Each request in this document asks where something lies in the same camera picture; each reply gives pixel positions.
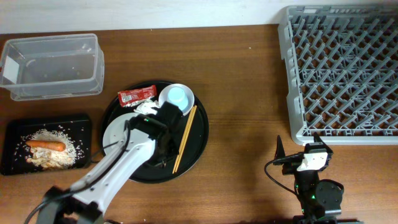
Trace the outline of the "pile of rice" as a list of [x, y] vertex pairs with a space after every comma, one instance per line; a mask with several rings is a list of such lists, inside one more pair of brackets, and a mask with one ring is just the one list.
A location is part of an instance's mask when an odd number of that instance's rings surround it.
[[[62, 170], [77, 168], [85, 163], [87, 144], [83, 138], [87, 136], [87, 129], [78, 127], [72, 130], [74, 122], [65, 124], [43, 124], [33, 126], [31, 130], [23, 130], [14, 144], [14, 162], [20, 166], [27, 166], [37, 170]], [[30, 140], [58, 141], [66, 145], [63, 152], [40, 147], [30, 147], [26, 144]]]

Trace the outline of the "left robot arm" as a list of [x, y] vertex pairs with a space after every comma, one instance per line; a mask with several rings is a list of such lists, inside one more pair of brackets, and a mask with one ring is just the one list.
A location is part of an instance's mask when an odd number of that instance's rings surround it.
[[37, 223], [68, 223], [65, 215], [76, 213], [76, 223], [104, 223], [114, 196], [140, 166], [163, 168], [178, 153], [174, 135], [183, 114], [165, 102], [156, 114], [138, 114], [124, 122], [121, 138], [110, 151], [69, 189], [52, 187], [25, 222], [36, 215]]

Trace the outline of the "white tissue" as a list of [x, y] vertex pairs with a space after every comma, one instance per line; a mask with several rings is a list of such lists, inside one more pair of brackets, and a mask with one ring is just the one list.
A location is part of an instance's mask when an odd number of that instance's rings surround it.
[[142, 102], [140, 105], [138, 105], [135, 109], [134, 112], [148, 115], [148, 114], [157, 114], [157, 110], [160, 108], [159, 102], [158, 101], [152, 101], [150, 99]]

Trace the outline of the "white plate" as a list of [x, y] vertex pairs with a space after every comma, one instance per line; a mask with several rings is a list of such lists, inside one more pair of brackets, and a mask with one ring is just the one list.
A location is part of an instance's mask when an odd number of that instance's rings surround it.
[[[106, 128], [104, 135], [103, 135], [103, 146], [108, 146], [114, 142], [118, 142], [119, 140], [126, 140], [125, 135], [124, 135], [124, 123], [125, 121], [129, 121], [131, 118], [134, 118], [138, 115], [139, 113], [126, 113], [121, 116], [118, 116], [115, 120], [113, 120]], [[134, 135], [136, 131], [131, 132], [130, 138], [129, 138], [129, 146], [130, 145], [136, 145], [134, 143]], [[117, 149], [118, 145], [115, 144], [113, 146], [107, 147], [104, 149], [104, 156], [109, 154], [113, 149]], [[140, 152], [142, 151], [142, 147], [136, 146], [135, 151]]]

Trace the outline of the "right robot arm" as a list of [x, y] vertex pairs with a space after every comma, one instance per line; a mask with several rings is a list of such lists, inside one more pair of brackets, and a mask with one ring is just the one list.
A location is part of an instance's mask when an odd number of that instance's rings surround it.
[[294, 223], [336, 223], [341, 214], [344, 187], [334, 180], [319, 178], [318, 173], [328, 167], [332, 149], [315, 134], [313, 142], [302, 152], [287, 156], [282, 140], [277, 138], [274, 161], [282, 166], [283, 175], [293, 175], [293, 193], [300, 202], [302, 214], [293, 217]]

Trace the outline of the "red snack wrapper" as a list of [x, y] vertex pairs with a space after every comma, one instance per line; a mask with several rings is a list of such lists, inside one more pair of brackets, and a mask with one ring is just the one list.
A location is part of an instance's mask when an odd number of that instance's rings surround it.
[[157, 89], [155, 85], [151, 85], [145, 88], [124, 90], [118, 92], [119, 104], [122, 107], [137, 106], [155, 96], [157, 96]]

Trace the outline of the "orange carrot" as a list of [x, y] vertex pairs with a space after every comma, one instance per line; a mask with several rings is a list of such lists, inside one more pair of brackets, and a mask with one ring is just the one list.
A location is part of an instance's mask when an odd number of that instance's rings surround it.
[[44, 149], [49, 149], [53, 151], [63, 152], [66, 149], [66, 145], [62, 142], [58, 141], [39, 141], [39, 140], [30, 140], [27, 141], [26, 144], [30, 147], [40, 147]]

